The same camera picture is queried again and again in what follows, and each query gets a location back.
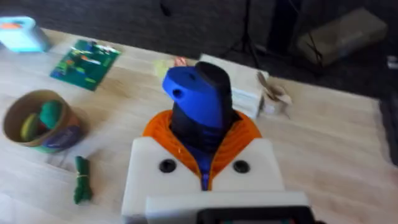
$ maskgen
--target black stand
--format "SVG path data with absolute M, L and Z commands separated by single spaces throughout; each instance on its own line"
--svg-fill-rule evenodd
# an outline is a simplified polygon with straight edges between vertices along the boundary
M 239 40 L 237 40 L 232 46 L 230 46 L 225 52 L 223 52 L 220 55 L 220 57 L 221 58 L 226 57 L 228 53 L 230 53 L 232 50 L 236 50 L 242 53 L 247 53 L 248 49 L 253 59 L 254 66 L 260 69 L 259 59 L 257 57 L 256 51 L 254 50 L 253 42 L 249 35 L 250 7 L 251 7 L 251 0 L 246 0 L 242 37 Z
M 225 58 L 231 51 L 238 51 L 245 54 L 249 53 L 251 54 L 255 67 L 260 69 L 258 58 L 258 55 L 260 55 L 261 57 L 269 57 L 297 68 L 303 68 L 314 73 L 318 77 L 322 76 L 322 67 L 287 53 L 291 39 L 294 36 L 294 27 L 299 16 L 298 12 L 295 11 L 291 4 L 295 4 L 295 7 L 300 9 L 302 0 L 276 1 L 267 47 L 263 47 L 254 45 L 251 40 L 249 34 L 251 0 L 246 0 L 242 37 L 225 52 L 220 54 L 220 57 Z

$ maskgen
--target small box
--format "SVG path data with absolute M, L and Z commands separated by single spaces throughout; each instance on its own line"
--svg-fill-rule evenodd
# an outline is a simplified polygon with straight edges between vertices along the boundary
M 50 48 L 47 36 L 26 16 L 0 17 L 0 42 L 14 52 L 45 52 Z
M 297 47 L 313 63 L 329 65 L 339 58 L 385 38 L 387 24 L 364 8 L 356 9 L 301 36 Z

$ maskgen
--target round container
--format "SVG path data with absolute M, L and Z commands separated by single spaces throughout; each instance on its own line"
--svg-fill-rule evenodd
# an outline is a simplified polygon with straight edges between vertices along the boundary
M 34 139 L 24 142 L 21 139 L 21 127 L 31 113 L 40 113 L 42 105 L 48 100 L 58 100 L 62 112 L 53 129 Z M 7 111 L 3 122 L 4 134 L 13 142 L 34 148 L 40 152 L 53 153 L 69 148 L 83 136 L 81 122 L 68 103 L 51 90 L 36 90 L 19 98 Z

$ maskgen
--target black button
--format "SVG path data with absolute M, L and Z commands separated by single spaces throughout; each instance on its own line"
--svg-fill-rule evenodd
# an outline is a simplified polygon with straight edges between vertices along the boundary
M 159 164 L 159 169 L 163 173 L 170 173 L 175 170 L 177 164 L 172 159 L 165 159 Z
M 250 171 L 250 166 L 246 161 L 234 162 L 234 170 L 240 174 L 245 174 Z

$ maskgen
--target green ball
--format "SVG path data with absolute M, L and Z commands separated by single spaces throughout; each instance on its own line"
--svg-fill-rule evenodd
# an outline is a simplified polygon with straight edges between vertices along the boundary
M 50 100 L 43 104 L 40 120 L 49 129 L 53 129 L 61 117 L 62 104 L 58 100 Z

